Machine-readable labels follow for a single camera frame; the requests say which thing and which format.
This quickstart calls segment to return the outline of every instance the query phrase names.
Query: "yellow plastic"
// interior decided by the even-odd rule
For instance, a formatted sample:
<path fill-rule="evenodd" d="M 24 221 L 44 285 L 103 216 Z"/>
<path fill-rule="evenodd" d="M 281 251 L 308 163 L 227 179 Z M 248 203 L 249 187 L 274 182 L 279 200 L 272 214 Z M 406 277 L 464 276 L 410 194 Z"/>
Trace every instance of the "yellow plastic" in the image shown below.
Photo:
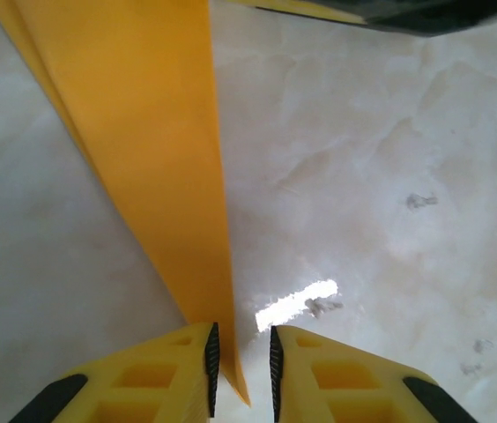
<path fill-rule="evenodd" d="M 433 423 L 402 383 L 436 382 L 411 367 L 306 330 L 278 326 L 284 350 L 281 423 Z"/>
<path fill-rule="evenodd" d="M 248 403 L 207 0 L 0 0 L 0 21 L 187 321 L 219 323 Z"/>
<path fill-rule="evenodd" d="M 204 348 L 212 325 L 198 323 L 72 369 L 88 382 L 55 423 L 205 423 Z"/>
<path fill-rule="evenodd" d="M 364 25 L 366 21 L 358 15 L 331 9 L 327 6 L 314 4 L 301 0 L 228 0 L 232 3 L 246 4 L 247 6 L 260 7 L 270 11 L 282 11 L 295 15 L 309 16 L 317 19 L 334 20 L 347 24 Z"/>

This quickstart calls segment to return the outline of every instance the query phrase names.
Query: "black rubber strip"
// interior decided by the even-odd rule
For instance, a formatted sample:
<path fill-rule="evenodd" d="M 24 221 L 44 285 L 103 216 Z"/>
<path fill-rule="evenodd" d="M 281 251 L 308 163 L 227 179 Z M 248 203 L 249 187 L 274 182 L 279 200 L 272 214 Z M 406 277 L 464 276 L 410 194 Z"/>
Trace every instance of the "black rubber strip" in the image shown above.
<path fill-rule="evenodd" d="M 214 323 L 210 336 L 205 344 L 205 373 L 208 376 L 208 402 L 210 417 L 215 417 L 215 403 L 217 402 L 217 379 L 219 376 L 219 326 Z"/>
<path fill-rule="evenodd" d="M 434 36 L 472 28 L 490 18 L 497 18 L 497 0 L 451 0 L 409 11 L 405 7 L 402 13 L 369 19 L 368 23 Z"/>
<path fill-rule="evenodd" d="M 85 375 L 71 375 L 49 384 L 10 423 L 52 423 L 87 382 Z"/>
<path fill-rule="evenodd" d="M 342 24 L 346 26 L 356 26 L 358 28 L 363 28 L 363 29 L 370 29 L 374 31 L 379 31 L 382 33 L 406 33 L 409 35 L 417 35 L 419 37 L 434 37 L 436 35 L 441 35 L 446 32 L 428 32 L 428 31 L 423 31 L 422 28 L 421 30 L 413 30 L 410 29 L 406 26 L 401 27 L 401 26 L 395 26 L 391 25 L 393 22 L 388 21 L 366 21 L 364 24 L 354 24 L 353 22 L 344 22 L 343 20 L 336 20 L 336 19 L 327 19 L 327 18 L 318 18 L 317 16 L 310 16 L 310 15 L 302 15 L 301 13 L 295 13 L 291 11 L 276 11 L 274 9 L 268 9 L 266 7 L 260 7 L 256 6 L 256 9 L 260 9 L 261 11 L 273 11 L 276 13 L 280 13 L 282 15 L 289 15 L 289 16 L 297 16 L 300 18 L 307 18 L 307 19 L 315 19 L 315 20 L 322 20 L 323 22 L 331 22 L 335 24 Z"/>
<path fill-rule="evenodd" d="M 274 408 L 274 422 L 280 421 L 282 405 L 281 381 L 284 375 L 284 348 L 276 326 L 270 332 L 270 378 L 272 380 L 272 407 Z"/>
<path fill-rule="evenodd" d="M 439 423 L 477 423 L 440 386 L 419 379 L 418 377 L 405 377 L 403 382 Z"/>

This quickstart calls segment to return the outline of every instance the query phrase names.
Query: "rectangular hole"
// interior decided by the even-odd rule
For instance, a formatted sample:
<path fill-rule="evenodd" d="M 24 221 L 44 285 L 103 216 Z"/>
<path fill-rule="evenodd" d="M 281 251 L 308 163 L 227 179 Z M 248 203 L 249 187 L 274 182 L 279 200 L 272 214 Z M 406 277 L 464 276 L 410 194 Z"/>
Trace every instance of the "rectangular hole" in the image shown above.
<path fill-rule="evenodd" d="M 180 338 L 176 339 L 171 345 L 190 345 L 192 343 L 192 338 Z"/>
<path fill-rule="evenodd" d="M 157 404 L 101 402 L 88 423 L 153 423 Z"/>
<path fill-rule="evenodd" d="M 374 390 L 380 387 L 366 367 L 352 361 L 319 361 L 311 370 L 320 390 Z"/>
<path fill-rule="evenodd" d="M 297 337 L 295 339 L 295 342 L 298 346 L 303 346 L 304 348 L 316 348 L 318 346 L 321 346 L 321 343 L 319 341 L 307 337 Z"/>
<path fill-rule="evenodd" d="M 388 398 L 329 401 L 329 409 L 336 423 L 407 423 Z"/>
<path fill-rule="evenodd" d="M 166 389 L 170 387 L 176 369 L 175 364 L 136 364 L 123 371 L 115 386 Z"/>

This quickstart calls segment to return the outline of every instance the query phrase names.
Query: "yellow object edge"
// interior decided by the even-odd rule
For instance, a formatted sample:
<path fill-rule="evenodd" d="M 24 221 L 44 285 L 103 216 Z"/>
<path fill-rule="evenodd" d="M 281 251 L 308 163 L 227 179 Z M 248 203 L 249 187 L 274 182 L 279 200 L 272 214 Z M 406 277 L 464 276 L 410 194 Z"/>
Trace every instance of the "yellow object edge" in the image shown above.
<path fill-rule="evenodd" d="M 247 6 L 281 11 L 295 15 L 309 16 L 311 18 L 334 20 L 347 24 L 365 25 L 366 21 L 358 15 L 345 11 L 338 11 L 320 4 L 313 4 L 301 0 L 227 0 L 230 3 L 244 4 Z"/>
<path fill-rule="evenodd" d="M 133 9 L 138 6 L 137 2 L 114 0 L 97 10 L 97 14 L 101 15 L 99 18 L 94 16 L 97 20 L 93 19 L 91 23 L 83 19 L 84 13 L 89 13 L 91 8 L 97 6 L 97 3 L 90 0 L 0 0 L 0 22 L 88 163 L 96 170 L 115 206 L 159 271 L 186 320 L 189 323 L 219 323 L 221 368 L 241 399 L 250 404 L 234 330 L 232 272 L 219 154 L 208 3 L 205 0 L 158 0 L 143 4 L 145 9 L 137 13 Z M 141 86 L 138 89 L 137 84 L 144 81 L 133 78 L 136 72 L 131 72 L 131 78 L 125 77 L 129 70 L 137 70 L 133 67 L 133 60 L 144 60 L 145 56 L 131 54 L 134 48 L 137 50 L 137 46 L 118 45 L 113 36 L 110 38 L 113 35 L 110 32 L 105 33 L 105 37 L 98 37 L 93 33 L 102 25 L 102 19 L 113 17 L 110 13 L 114 13 L 118 21 L 122 22 L 118 29 L 122 30 L 123 35 L 131 38 L 137 36 L 137 28 L 140 28 L 143 33 L 138 36 L 152 38 L 153 45 L 147 45 L 151 50 L 142 54 L 154 55 L 150 65 L 159 71 L 159 78 L 170 78 L 169 81 L 163 80 L 156 87 Z M 156 25 L 159 17 L 164 25 Z M 142 23 L 143 19 L 153 21 L 150 25 L 135 25 L 137 22 Z M 90 33 L 80 32 L 83 28 L 77 27 L 79 24 L 91 24 L 87 27 Z M 74 33 L 80 39 L 65 37 Z M 86 50 L 85 44 L 80 44 L 82 40 L 90 41 L 86 37 L 93 37 L 94 41 L 99 42 L 99 46 L 94 50 Z M 164 40 L 163 50 L 171 56 L 156 56 L 158 50 L 154 45 L 155 40 Z M 173 53 L 170 53 L 169 45 L 175 48 Z M 122 52 L 127 62 L 117 60 L 118 51 Z M 73 53 L 84 54 L 80 57 L 84 60 L 72 62 L 63 59 L 66 54 Z M 104 59 L 109 66 L 102 67 L 101 63 L 90 61 L 86 55 Z M 88 65 L 88 71 L 82 71 L 83 64 Z M 110 66 L 119 66 L 120 71 L 110 69 Z M 119 88 L 121 91 L 118 94 L 130 94 L 125 99 L 131 101 L 129 104 L 138 100 L 138 107 L 143 104 L 151 106 L 152 102 L 148 99 L 170 94 L 168 99 L 172 107 L 168 110 L 154 109 L 157 119 L 154 119 L 155 122 L 147 122 L 150 126 L 146 125 L 145 128 L 127 125 L 108 133 L 102 132 L 112 124 L 111 116 L 102 116 L 98 111 L 106 110 L 110 105 L 114 110 L 124 112 L 133 108 L 110 102 L 109 92 L 100 93 L 105 101 L 95 100 L 92 90 L 83 93 L 75 89 L 74 79 L 71 77 L 76 72 L 89 83 L 85 85 L 97 86 L 106 81 L 105 78 L 99 78 L 106 70 L 113 72 L 118 78 L 113 81 L 115 87 L 107 87 L 108 91 Z M 176 79 L 177 71 L 178 76 L 183 74 L 186 79 Z M 131 93 L 125 91 L 126 86 L 133 88 Z M 176 116 L 180 117 L 179 122 L 176 121 Z M 144 115 L 137 118 L 142 121 L 134 124 L 145 123 Z M 163 135 L 159 134 L 160 128 L 166 129 Z M 129 137 L 135 141 L 138 141 L 137 137 L 146 137 L 147 133 L 151 136 L 145 138 L 144 142 L 137 142 L 134 150 L 125 149 L 122 136 L 128 132 Z M 175 137 L 173 143 L 163 144 L 153 142 L 156 141 L 156 137 L 152 136 L 155 134 L 159 134 L 159 137 L 175 134 Z M 176 160 L 181 153 L 181 161 Z M 126 159 L 135 161 L 129 163 L 125 168 L 129 172 L 126 177 L 122 177 L 118 174 L 122 171 L 119 162 Z M 170 185 L 161 185 L 164 178 Z M 162 207 L 153 204 L 155 198 Z"/>

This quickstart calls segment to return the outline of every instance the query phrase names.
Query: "yellow plastic sheet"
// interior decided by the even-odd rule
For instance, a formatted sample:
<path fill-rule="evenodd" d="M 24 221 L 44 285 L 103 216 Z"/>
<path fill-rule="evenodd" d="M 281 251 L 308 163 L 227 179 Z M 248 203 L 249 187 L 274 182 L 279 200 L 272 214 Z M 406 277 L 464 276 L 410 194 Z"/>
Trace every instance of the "yellow plastic sheet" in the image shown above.
<path fill-rule="evenodd" d="M 0 21 L 247 403 L 207 0 L 0 0 Z"/>

